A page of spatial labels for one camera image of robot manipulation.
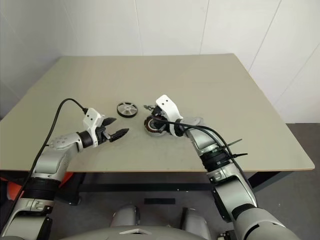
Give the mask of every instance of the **black table leg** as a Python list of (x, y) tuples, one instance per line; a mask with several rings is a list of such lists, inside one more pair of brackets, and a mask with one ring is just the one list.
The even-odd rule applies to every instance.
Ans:
[(56, 193), (56, 198), (70, 205), (78, 205), (80, 201), (79, 187), (84, 182), (85, 172), (74, 172), (72, 177)]
[(290, 173), (292, 173), (292, 171), (258, 171), (249, 177), (248, 180), (253, 190), (257, 192), (284, 178)]

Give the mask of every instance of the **beige tabletop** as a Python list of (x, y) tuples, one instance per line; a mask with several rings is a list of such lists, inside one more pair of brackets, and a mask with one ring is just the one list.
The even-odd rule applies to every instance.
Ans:
[[(263, 92), (233, 54), (185, 56), (62, 57), (0, 122), (0, 168), (28, 170), (41, 147), (59, 103), (75, 98), (117, 121), (114, 133), (127, 135), (86, 148), (70, 163), (71, 172), (202, 172), (186, 137), (151, 137), (143, 123), (167, 94), (184, 117), (203, 117), (231, 147), (244, 171), (311, 170), (315, 165)], [(117, 114), (120, 102), (138, 107), (133, 118)], [(52, 138), (84, 130), (82, 111), (64, 105)]]

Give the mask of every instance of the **white wall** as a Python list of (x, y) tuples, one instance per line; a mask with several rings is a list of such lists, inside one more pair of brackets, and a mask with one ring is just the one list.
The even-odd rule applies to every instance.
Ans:
[(0, 115), (59, 56), (235, 53), (287, 123), (320, 122), (319, 0), (0, 0)]

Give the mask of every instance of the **gray floor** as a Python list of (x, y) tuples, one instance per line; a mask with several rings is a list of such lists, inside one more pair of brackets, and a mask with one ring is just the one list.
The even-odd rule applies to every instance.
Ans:
[[(288, 124), (290, 130), (315, 163), (313, 171), (294, 172), (256, 193), (261, 208), (267, 209), (302, 240), (320, 239), (320, 123)], [(89, 175), (86, 182), (161, 183), (205, 182), (201, 173), (114, 173)], [(78, 206), (57, 202), (51, 217), (50, 239), (106, 227), (119, 207), (132, 203), (140, 208), (141, 224), (177, 227), (183, 207), (195, 208), (206, 218), (212, 236), (232, 229), (221, 220), (210, 192), (108, 192), (83, 193)], [(144, 205), (144, 198), (175, 198), (174, 205)]]

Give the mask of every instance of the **black cable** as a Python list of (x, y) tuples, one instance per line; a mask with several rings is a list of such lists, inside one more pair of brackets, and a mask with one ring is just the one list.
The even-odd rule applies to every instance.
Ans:
[[(210, 127), (207, 126), (202, 126), (202, 125), (189, 125), (189, 124), (185, 124), (185, 123), (181, 123), (181, 122), (174, 122), (174, 121), (166, 121), (166, 120), (161, 120), (158, 119), (154, 116), (151, 116), (153, 120), (158, 121), (160, 123), (165, 123), (165, 124), (172, 124), (172, 125), (178, 125), (178, 126), (182, 126), (182, 127), (186, 127), (182, 133), (185, 133), (187, 130), (189, 129), (197, 129), (205, 134), (207, 134), (210, 138), (212, 138), (216, 144), (222, 148), (224, 150), (224, 152), (230, 157), (231, 161), (234, 163), (234, 165), (239, 169), (240, 174), (242, 175), (242, 177), (244, 178), (245, 182), (248, 184), (249, 188), (251, 189), (252, 193), (254, 194), (254, 191), (252, 189), (252, 186), (250, 184), (250, 182), (248, 181), (247, 177), (245, 176), (244, 171), (241, 169), (241, 167), (239, 166), (239, 164), (235, 161), (235, 159), (233, 158), (233, 154), (230, 150), (230, 147), (228, 146), (228, 144), (226, 143), (226, 141), (223, 139), (223, 137), (215, 130), (213, 130)], [(227, 151), (225, 150), (225, 148), (221, 145), (221, 143), (212, 135), (210, 134), (208, 131), (209, 130), (211, 132), (213, 132), (215, 135), (217, 135), (217, 137), (223, 142), (225, 148), (227, 149)]]
[(33, 173), (33, 171), (34, 171), (34, 169), (35, 169), (35, 167), (36, 167), (36, 164), (37, 164), (37, 162), (38, 162), (38, 159), (40, 158), (40, 156), (41, 156), (42, 152), (44, 151), (45, 147), (48, 146), (47, 143), (48, 143), (48, 141), (49, 141), (49, 139), (50, 139), (50, 137), (51, 137), (51, 134), (53, 133), (53, 131), (54, 131), (54, 129), (55, 129), (55, 126), (56, 126), (56, 123), (57, 123), (57, 120), (58, 120), (58, 116), (59, 116), (60, 110), (61, 110), (62, 106), (64, 105), (64, 103), (67, 102), (67, 101), (72, 101), (72, 102), (76, 103), (76, 104), (82, 109), (82, 111), (84, 112), (84, 114), (87, 113), (88, 109), (85, 108), (85, 107), (83, 107), (79, 102), (77, 102), (77, 101), (74, 100), (73, 98), (66, 98), (65, 100), (63, 100), (63, 101), (60, 103), (60, 105), (58, 106), (58, 108), (57, 108), (57, 110), (56, 110), (56, 113), (55, 113), (55, 116), (54, 116), (54, 119), (53, 119), (51, 128), (50, 128), (50, 130), (49, 130), (49, 133), (47, 134), (47, 136), (46, 136), (46, 138), (45, 138), (45, 140), (44, 140), (44, 142), (43, 142), (43, 144), (42, 144), (39, 152), (37, 153), (37, 155), (35, 156), (35, 159), (33, 160), (31, 169), (30, 169), (27, 177), (25, 178), (24, 183), (23, 183), (23, 185), (21, 186), (18, 194), (16, 195), (16, 197), (15, 197), (15, 199), (14, 199), (14, 201), (13, 201), (13, 204), (11, 205), (11, 209), (10, 209), (10, 211), (8, 212), (8, 216), (7, 216), (7, 218), (6, 218), (5, 223), (8, 223), (8, 220), (9, 220), (9, 218), (10, 218), (10, 216), (11, 216), (13, 210), (14, 210), (15, 205), (17, 204), (17, 201), (18, 201), (18, 199), (20, 198), (21, 193), (23, 192), (24, 188), (26, 187), (26, 185), (27, 185), (27, 183), (28, 183), (28, 180), (30, 179), (30, 177), (31, 177), (31, 175), (32, 175), (32, 173)]

